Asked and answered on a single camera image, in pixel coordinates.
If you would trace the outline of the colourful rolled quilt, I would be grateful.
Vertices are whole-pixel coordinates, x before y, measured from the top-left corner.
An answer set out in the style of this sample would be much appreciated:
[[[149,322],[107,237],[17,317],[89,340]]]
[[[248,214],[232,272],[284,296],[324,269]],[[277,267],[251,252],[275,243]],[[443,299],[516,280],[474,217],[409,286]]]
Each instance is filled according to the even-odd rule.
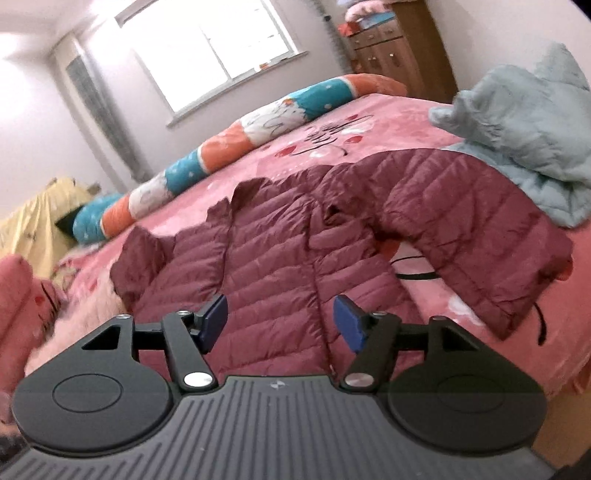
[[[256,148],[374,93],[405,96],[408,88],[383,75],[349,74],[304,87],[263,105],[129,193],[100,197],[84,205],[74,218],[73,236],[82,245],[109,240]]]

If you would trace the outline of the wooden dresser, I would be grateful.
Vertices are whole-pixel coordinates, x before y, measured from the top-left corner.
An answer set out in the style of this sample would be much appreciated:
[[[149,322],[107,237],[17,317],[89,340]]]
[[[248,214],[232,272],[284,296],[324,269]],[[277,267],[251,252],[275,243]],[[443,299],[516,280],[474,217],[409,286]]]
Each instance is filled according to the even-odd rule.
[[[348,37],[359,70],[404,83],[414,98],[450,103],[458,86],[425,1],[396,1],[393,17]]]

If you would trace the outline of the yellow cloth covered furniture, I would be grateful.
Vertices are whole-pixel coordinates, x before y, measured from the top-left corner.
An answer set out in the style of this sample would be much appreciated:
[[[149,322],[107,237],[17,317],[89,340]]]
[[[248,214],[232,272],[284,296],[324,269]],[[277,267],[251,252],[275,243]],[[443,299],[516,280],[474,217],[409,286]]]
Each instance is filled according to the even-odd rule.
[[[93,196],[71,178],[59,178],[1,221],[1,257],[21,255],[37,277],[49,278],[77,245],[56,223]]]

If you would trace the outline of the folded blankets on dresser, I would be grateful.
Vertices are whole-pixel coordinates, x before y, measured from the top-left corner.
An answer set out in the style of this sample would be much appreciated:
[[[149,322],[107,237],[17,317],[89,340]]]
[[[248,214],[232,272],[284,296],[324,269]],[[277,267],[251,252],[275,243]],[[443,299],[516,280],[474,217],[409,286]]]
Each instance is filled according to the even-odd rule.
[[[394,18],[388,1],[342,1],[346,6],[344,19],[338,30],[342,37],[350,37],[370,27]]]

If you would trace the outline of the bright window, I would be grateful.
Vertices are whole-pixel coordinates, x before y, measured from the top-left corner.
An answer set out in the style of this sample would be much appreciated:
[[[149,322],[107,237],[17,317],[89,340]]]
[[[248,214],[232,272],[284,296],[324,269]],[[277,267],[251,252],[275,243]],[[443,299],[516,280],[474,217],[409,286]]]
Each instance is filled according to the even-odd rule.
[[[270,1],[133,1],[115,21],[170,110],[170,126],[307,54]]]

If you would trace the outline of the pink folded blanket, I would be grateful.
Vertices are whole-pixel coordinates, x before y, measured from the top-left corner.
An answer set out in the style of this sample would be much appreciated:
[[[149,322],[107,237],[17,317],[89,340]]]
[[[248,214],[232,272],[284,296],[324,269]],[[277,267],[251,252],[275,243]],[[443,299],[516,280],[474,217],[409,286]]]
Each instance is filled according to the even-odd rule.
[[[63,291],[33,274],[18,254],[1,259],[1,393],[11,394],[25,375],[31,353],[52,330]]]

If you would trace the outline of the grey checked curtain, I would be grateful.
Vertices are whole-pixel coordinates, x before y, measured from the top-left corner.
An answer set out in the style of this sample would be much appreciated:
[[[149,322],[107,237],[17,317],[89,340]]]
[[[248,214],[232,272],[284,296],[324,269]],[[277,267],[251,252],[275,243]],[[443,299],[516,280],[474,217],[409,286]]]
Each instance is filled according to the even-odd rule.
[[[149,180],[152,174],[136,154],[115,107],[87,56],[78,54],[68,63],[65,71],[89,115],[127,167],[131,178],[137,183]]]

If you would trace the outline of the light blue down jacket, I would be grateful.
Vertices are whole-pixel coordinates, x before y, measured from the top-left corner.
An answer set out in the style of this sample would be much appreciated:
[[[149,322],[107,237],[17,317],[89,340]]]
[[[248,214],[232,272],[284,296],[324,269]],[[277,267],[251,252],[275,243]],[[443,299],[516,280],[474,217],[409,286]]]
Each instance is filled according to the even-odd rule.
[[[565,45],[551,44],[534,71],[495,67],[429,119],[460,137],[453,150],[508,177],[555,224],[589,221],[590,84]]]

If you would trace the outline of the maroon down jacket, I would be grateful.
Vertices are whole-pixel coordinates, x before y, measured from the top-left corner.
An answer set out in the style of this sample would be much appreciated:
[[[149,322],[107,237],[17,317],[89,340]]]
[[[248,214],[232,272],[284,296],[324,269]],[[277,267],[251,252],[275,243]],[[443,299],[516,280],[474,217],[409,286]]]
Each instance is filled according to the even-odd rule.
[[[416,149],[242,182],[204,223],[172,236],[135,227],[110,278],[139,323],[223,294],[228,323],[207,357],[217,377],[339,378],[353,354],[332,318],[335,296],[421,322],[380,249],[400,240],[500,338],[567,269],[573,250],[497,170],[459,152]]]

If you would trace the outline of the light pink quilted pad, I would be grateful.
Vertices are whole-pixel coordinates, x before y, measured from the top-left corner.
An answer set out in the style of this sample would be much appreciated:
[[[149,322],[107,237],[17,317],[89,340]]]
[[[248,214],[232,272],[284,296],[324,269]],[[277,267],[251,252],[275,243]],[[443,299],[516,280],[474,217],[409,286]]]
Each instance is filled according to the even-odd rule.
[[[106,321],[125,312],[122,300],[114,291],[110,274],[105,271],[86,298],[69,305],[58,317],[52,335],[29,357],[25,375],[32,374]]]

